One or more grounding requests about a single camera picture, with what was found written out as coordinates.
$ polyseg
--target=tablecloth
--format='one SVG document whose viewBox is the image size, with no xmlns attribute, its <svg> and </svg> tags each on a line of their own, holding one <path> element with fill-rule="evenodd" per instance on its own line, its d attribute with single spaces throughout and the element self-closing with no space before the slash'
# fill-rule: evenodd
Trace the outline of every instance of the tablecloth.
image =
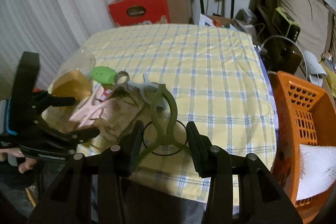
<svg viewBox="0 0 336 224">
<path fill-rule="evenodd" d="M 271 168 L 276 152 L 274 116 L 250 35 L 198 25 L 131 26 L 96 33 L 84 47 L 95 56 L 96 66 L 125 70 L 139 83 L 144 72 L 151 81 L 165 83 L 181 122 L 194 121 L 214 145 L 235 155 L 255 153 Z M 64 119 L 48 116 L 56 128 Z M 100 150 L 80 145 L 78 152 L 92 155 Z M 210 185 L 209 178 L 198 176 L 184 151 L 169 157 L 148 155 L 130 179 L 200 202 L 207 201 Z M 238 204 L 234 177 L 234 205 Z"/>
</svg>

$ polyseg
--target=curtain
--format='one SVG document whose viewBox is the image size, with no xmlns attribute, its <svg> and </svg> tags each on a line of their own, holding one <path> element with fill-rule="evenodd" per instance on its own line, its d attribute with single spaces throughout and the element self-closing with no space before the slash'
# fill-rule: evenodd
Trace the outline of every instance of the curtain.
<svg viewBox="0 0 336 224">
<path fill-rule="evenodd" d="M 114 0 L 0 0 L 0 98 L 10 95 L 23 51 L 40 54 L 37 87 L 47 88 L 64 63 L 96 32 L 113 28 Z"/>
</svg>

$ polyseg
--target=silver bolt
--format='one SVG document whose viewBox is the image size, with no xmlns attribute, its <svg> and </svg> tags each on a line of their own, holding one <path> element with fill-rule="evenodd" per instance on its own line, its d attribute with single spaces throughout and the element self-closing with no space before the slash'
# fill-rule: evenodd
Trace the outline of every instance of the silver bolt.
<svg viewBox="0 0 336 224">
<path fill-rule="evenodd" d="M 83 154 L 82 154 L 82 153 L 76 153 L 76 154 L 73 156 L 73 158 L 74 158 L 75 160 L 80 160 L 82 157 L 83 157 Z"/>
<path fill-rule="evenodd" d="M 254 153 L 249 153 L 247 156 L 250 160 L 256 160 L 257 159 L 257 155 L 254 154 Z"/>
<path fill-rule="evenodd" d="M 111 151 L 116 152 L 116 151 L 119 151 L 119 150 L 120 150 L 120 146 L 119 145 L 115 144 L 115 145 L 111 146 Z"/>
<path fill-rule="evenodd" d="M 221 149 L 219 148 L 219 146 L 217 146 L 217 145 L 213 145 L 213 146 L 210 147 L 210 150 L 211 150 L 212 152 L 217 153 L 217 152 L 219 152 Z"/>
</svg>

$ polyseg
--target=olive green hanger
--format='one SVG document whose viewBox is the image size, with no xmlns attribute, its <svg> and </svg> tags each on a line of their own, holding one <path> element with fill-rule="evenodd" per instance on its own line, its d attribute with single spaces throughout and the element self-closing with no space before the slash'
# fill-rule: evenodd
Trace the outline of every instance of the olive green hanger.
<svg viewBox="0 0 336 224">
<path fill-rule="evenodd" d="M 167 126 L 166 133 L 162 129 L 158 115 L 157 115 L 157 104 L 160 102 L 160 97 L 163 97 L 168 102 L 170 108 L 170 119 Z M 157 136 L 156 140 L 150 144 L 147 148 L 145 148 L 139 155 L 139 163 L 151 152 L 157 149 L 160 145 L 174 145 L 180 150 L 185 151 L 189 155 L 191 155 L 190 149 L 185 144 L 181 144 L 174 137 L 174 127 L 177 121 L 177 104 L 173 97 L 173 95 L 167 90 L 166 84 L 159 84 L 159 89 L 155 93 L 152 103 L 151 103 L 151 118 L 152 123 L 156 129 Z"/>
</svg>

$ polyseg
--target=human hand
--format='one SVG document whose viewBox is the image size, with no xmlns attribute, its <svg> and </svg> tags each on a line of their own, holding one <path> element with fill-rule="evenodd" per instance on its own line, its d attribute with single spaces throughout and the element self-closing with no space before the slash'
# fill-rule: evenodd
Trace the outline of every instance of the human hand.
<svg viewBox="0 0 336 224">
<path fill-rule="evenodd" d="M 13 155 L 16 158 L 24 158 L 25 157 L 25 155 L 23 155 L 23 153 L 21 152 L 21 150 L 18 147 L 0 149 L 0 157 L 3 156 L 4 153 Z M 31 170 L 33 168 L 34 164 L 36 164 L 36 163 L 37 163 L 37 160 L 26 157 L 26 161 L 21 163 L 18 166 L 19 172 L 21 174 L 23 174 L 25 171 Z"/>
</svg>

